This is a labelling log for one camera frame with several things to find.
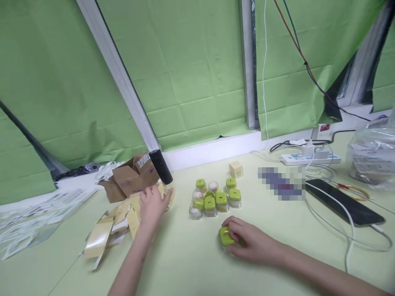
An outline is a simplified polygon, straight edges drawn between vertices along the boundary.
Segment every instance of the clear plastic bag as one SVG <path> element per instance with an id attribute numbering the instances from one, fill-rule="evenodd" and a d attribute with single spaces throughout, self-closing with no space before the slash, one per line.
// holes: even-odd
<path id="1" fill-rule="evenodd" d="M 369 124 L 348 145 L 349 175 L 374 189 L 395 191 L 395 128 Z"/>

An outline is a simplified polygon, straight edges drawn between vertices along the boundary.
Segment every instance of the smartphone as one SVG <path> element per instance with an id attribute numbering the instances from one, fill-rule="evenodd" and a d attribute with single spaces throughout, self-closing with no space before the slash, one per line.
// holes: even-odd
<path id="1" fill-rule="evenodd" d="M 306 190 L 310 192 L 312 195 L 314 195 L 316 198 L 318 198 L 321 202 L 323 202 L 326 206 L 328 206 L 332 211 L 337 213 L 348 223 L 350 223 L 350 221 L 343 208 L 337 202 L 331 199 L 329 196 L 311 187 L 309 184 L 328 193 L 330 196 L 332 196 L 333 198 L 338 200 L 341 204 L 343 204 L 344 207 L 347 209 L 347 211 L 350 213 L 350 216 L 353 219 L 354 225 L 356 227 L 369 226 L 372 224 L 382 224 L 386 221 L 382 216 L 380 216 L 376 212 L 372 211 L 371 209 L 364 206 L 360 202 L 352 199 L 347 194 L 331 186 L 325 181 L 320 179 L 313 179 L 306 181 Z"/>

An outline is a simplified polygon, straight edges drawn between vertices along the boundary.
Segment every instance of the lime green cap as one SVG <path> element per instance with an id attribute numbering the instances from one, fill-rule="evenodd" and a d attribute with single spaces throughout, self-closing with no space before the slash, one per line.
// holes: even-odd
<path id="1" fill-rule="evenodd" d="M 200 198 L 195 198 L 193 200 L 193 207 L 197 208 L 199 210 L 203 210 L 203 208 L 204 208 L 204 200 L 200 199 Z"/>
<path id="2" fill-rule="evenodd" d="M 226 193 L 224 192 L 218 193 L 215 198 L 215 202 L 219 206 L 226 206 L 228 204 L 228 197 L 226 196 Z"/>
<path id="3" fill-rule="evenodd" d="M 206 199 L 207 197 L 215 197 L 215 195 L 211 191 L 207 191 L 206 194 L 204 195 L 204 198 Z"/>
<path id="4" fill-rule="evenodd" d="M 204 209 L 205 210 L 215 210 L 215 198 L 207 197 L 204 200 Z"/>
<path id="5" fill-rule="evenodd" d="M 235 178 L 226 179 L 226 186 L 228 188 L 235 188 L 236 187 L 236 179 Z"/>
<path id="6" fill-rule="evenodd" d="M 242 194 L 241 194 L 240 190 L 238 190 L 237 188 L 230 189 L 229 190 L 229 199 L 231 201 L 241 201 Z"/>
<path id="7" fill-rule="evenodd" d="M 206 186 L 206 181 L 204 179 L 199 179 L 196 181 L 196 188 L 203 189 Z"/>
<path id="8" fill-rule="evenodd" d="M 222 227 L 219 229 L 219 237 L 223 246 L 236 244 L 236 241 L 229 234 L 229 227 Z"/>

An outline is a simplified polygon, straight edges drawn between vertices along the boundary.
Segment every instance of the electrical outlet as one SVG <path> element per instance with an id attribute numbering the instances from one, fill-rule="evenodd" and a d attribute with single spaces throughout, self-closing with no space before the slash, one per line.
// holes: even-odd
<path id="1" fill-rule="evenodd" d="M 281 155 L 281 161 L 285 165 L 302 165 L 302 164 L 308 164 L 311 161 L 311 156 L 304 157 L 300 160 L 296 159 L 297 154 L 282 154 Z M 341 162 L 341 157 L 337 155 L 333 155 L 333 160 L 332 160 L 332 155 L 329 155 L 328 158 L 325 159 L 313 159 L 311 164 L 330 164 L 330 163 L 340 163 Z"/>

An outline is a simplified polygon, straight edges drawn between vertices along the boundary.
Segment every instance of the small yellow cube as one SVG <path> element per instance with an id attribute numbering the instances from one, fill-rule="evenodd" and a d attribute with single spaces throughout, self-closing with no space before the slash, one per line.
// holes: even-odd
<path id="1" fill-rule="evenodd" d="M 243 176 L 243 166 L 240 162 L 232 162 L 229 164 L 229 171 L 233 178 L 240 178 Z"/>

